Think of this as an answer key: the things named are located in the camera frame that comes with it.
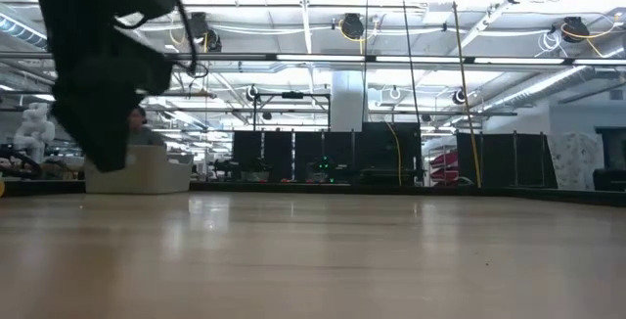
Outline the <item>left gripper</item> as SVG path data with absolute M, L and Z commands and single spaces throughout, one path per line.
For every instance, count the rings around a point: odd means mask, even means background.
M 101 172 L 126 165 L 128 117 L 169 87 L 174 63 L 114 28 L 51 28 L 57 79 L 51 114 Z

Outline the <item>person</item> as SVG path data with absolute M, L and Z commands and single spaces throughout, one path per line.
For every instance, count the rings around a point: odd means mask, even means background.
M 154 132 L 149 126 L 146 112 L 141 107 L 136 107 L 128 119 L 128 144 L 132 146 L 160 146 L 166 144 L 158 132 Z

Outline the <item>light grey storage bin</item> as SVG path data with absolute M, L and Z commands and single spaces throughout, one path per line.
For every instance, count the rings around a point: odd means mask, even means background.
M 88 194 L 158 195 L 187 192 L 193 170 L 191 155 L 169 155 L 160 146 L 129 146 L 121 170 L 101 172 L 84 164 Z

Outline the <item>white humanoid robot figure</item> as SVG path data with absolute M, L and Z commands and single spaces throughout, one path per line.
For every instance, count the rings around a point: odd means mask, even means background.
M 31 103 L 22 112 L 22 123 L 14 135 L 14 148 L 26 152 L 37 163 L 44 159 L 45 147 L 55 139 L 55 124 L 48 120 L 49 106 Z

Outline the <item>black room divider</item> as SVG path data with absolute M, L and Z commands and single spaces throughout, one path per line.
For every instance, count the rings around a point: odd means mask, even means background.
M 232 162 L 245 182 L 338 184 L 357 167 L 358 132 L 237 131 Z
M 545 134 L 474 134 L 483 188 L 558 187 Z

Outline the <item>white building column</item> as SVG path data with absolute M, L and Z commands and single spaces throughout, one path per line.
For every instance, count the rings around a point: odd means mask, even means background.
M 331 130 L 360 132 L 363 123 L 363 74 L 356 70 L 335 71 L 331 84 Z

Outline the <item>large black screen panel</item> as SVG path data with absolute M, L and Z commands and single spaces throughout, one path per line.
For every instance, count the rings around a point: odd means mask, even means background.
M 356 140 L 359 182 L 365 185 L 422 185 L 421 127 L 416 122 L 365 122 Z

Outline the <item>red shelf rack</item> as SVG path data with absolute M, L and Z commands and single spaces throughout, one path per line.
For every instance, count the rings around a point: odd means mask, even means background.
M 428 162 L 431 187 L 456 186 L 459 178 L 459 156 L 456 149 L 440 150 Z

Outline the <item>white patterned cloth panel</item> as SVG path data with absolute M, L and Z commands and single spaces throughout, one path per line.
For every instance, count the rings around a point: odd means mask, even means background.
M 599 134 L 568 132 L 549 135 L 548 146 L 560 190 L 594 191 L 593 173 L 604 167 Z

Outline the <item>grey metal ceiling rail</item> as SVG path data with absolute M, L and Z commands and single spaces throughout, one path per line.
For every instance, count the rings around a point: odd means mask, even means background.
M 191 53 L 162 53 L 163 57 L 169 60 L 190 61 L 193 59 Z M 0 52 L 0 60 L 52 60 L 53 55 L 46 52 Z M 239 53 L 200 53 L 196 55 L 199 61 L 278 61 L 276 54 L 239 54 Z

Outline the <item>black gantry frame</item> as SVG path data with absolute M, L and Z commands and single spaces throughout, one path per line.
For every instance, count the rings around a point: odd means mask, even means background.
M 316 93 L 303 93 L 303 92 L 297 92 L 297 91 L 285 91 L 285 92 L 281 92 L 280 94 L 278 93 L 254 93 L 252 96 L 252 102 L 253 102 L 253 107 L 252 107 L 252 127 L 253 127 L 253 131 L 256 130 L 256 126 L 257 126 L 257 115 L 259 113 L 259 111 L 261 110 L 261 108 L 259 107 L 258 102 L 260 101 L 261 98 L 267 97 L 268 100 L 266 101 L 266 104 L 269 104 L 271 102 L 272 99 L 274 99 L 275 97 L 280 96 L 282 99 L 304 99 L 304 98 L 310 98 L 313 100 L 314 103 L 317 103 L 317 99 L 318 98 L 325 98 L 328 101 L 327 107 L 324 108 L 323 105 L 319 104 L 319 107 L 322 109 L 325 109 L 325 111 L 327 112 L 327 130 L 330 131 L 331 130 L 331 112 L 332 112 L 332 103 L 331 103 L 331 98 L 332 95 L 331 94 L 316 94 Z

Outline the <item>black aluminium table frame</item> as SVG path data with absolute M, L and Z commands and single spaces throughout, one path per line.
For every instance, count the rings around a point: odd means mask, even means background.
M 188 184 L 188 190 L 191 192 L 520 198 L 546 202 L 626 208 L 626 192 L 567 191 L 536 188 L 477 188 L 472 186 L 431 188 L 407 186 L 352 186 L 344 184 L 210 183 L 192 181 Z

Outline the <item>silver ventilation duct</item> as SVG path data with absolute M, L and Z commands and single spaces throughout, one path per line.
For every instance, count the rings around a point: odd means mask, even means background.
M 606 70 L 608 73 L 626 71 L 626 60 L 584 61 L 582 66 L 573 66 L 548 77 L 529 80 L 524 88 L 498 100 L 491 101 L 478 112 L 483 114 L 505 107 L 519 108 L 591 81 L 597 78 L 603 70 Z

